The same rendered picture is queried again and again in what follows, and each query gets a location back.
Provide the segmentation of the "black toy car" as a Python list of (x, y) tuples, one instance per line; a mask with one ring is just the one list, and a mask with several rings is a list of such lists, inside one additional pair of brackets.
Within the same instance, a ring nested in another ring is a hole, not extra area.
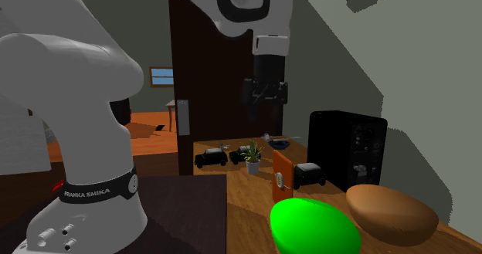
[(203, 166), (214, 164), (225, 166), (227, 162), (227, 154), (222, 148), (210, 148), (206, 149), (203, 154), (197, 154), (195, 156), (194, 165), (201, 169)]
[(325, 173), (315, 163), (297, 164), (294, 167), (294, 189), (313, 184), (324, 186), (326, 184)]
[(238, 164), (239, 162), (243, 162), (246, 160), (245, 154), (248, 153), (250, 150), (250, 146), (240, 146), (237, 148), (236, 151), (231, 151), (229, 153), (229, 159), (232, 163)]

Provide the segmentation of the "orange flat box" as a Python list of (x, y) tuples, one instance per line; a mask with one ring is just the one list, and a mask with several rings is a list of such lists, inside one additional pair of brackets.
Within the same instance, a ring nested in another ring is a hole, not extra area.
[(279, 151), (273, 151), (272, 196), (275, 203), (293, 197), (294, 166)]

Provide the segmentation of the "dark brown door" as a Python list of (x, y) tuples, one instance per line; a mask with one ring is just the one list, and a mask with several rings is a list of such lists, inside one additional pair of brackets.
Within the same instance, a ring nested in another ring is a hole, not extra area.
[(279, 135), (283, 105), (242, 103), (258, 55), (286, 58), (293, 0), (168, 0), (178, 169), (194, 169), (195, 141)]

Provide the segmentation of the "small wooden side table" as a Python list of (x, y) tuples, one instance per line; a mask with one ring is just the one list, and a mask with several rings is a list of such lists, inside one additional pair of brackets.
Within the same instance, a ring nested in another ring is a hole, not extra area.
[(169, 118), (168, 130), (172, 132), (175, 124), (175, 100), (169, 101), (165, 106), (168, 108), (168, 118)]

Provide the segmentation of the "black speaker box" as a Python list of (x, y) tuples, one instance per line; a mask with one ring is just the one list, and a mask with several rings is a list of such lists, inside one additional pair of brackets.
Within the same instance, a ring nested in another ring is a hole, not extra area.
[(340, 110), (314, 111), (309, 119), (307, 161), (342, 191), (354, 185), (378, 185), (388, 121)]

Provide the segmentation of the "small potted green plant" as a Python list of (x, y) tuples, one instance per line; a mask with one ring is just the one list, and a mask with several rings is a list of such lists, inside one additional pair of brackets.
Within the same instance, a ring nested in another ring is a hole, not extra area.
[(257, 143), (253, 140), (249, 141), (249, 148), (242, 152), (246, 162), (246, 170), (248, 174), (257, 174), (260, 167), (261, 150), (257, 147)]

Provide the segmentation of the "bright green egg-shaped object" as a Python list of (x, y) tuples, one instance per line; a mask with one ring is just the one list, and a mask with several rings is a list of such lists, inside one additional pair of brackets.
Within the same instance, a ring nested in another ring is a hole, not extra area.
[(351, 219), (325, 202), (289, 198), (270, 212), (270, 230), (280, 254), (359, 254), (361, 237)]

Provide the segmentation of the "window with brown frame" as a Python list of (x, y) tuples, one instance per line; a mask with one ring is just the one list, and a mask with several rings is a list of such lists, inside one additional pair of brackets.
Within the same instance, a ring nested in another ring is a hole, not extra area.
[(150, 87), (173, 87), (172, 67), (150, 67)]

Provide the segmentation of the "brown wooden bowl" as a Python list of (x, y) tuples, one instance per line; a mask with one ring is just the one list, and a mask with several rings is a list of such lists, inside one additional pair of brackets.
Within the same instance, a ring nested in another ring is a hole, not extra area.
[(416, 198), (379, 185), (355, 185), (346, 191), (354, 220), (369, 235), (395, 246), (417, 246), (439, 224), (438, 215)]

